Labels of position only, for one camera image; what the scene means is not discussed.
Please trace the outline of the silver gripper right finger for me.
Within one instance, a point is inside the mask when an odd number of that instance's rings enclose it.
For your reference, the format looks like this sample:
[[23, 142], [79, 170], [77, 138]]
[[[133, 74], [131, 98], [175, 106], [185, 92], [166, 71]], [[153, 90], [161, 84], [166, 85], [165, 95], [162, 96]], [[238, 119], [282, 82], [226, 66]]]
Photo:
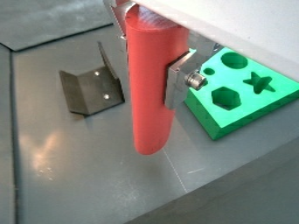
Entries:
[[167, 70], [165, 105], [169, 109], [177, 109], [183, 103], [190, 88], [199, 90], [203, 87], [206, 77], [201, 74], [202, 65], [223, 48], [195, 31], [190, 34], [189, 44], [191, 50], [173, 62]]

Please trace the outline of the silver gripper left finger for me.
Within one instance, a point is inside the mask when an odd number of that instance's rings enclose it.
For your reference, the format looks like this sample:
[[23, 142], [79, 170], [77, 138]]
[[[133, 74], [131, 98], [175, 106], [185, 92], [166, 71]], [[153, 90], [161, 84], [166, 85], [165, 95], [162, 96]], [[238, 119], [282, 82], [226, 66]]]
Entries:
[[131, 0], [103, 0], [111, 16], [114, 26], [117, 27], [117, 36], [121, 40], [123, 51], [127, 50], [127, 27], [126, 15], [135, 3]]

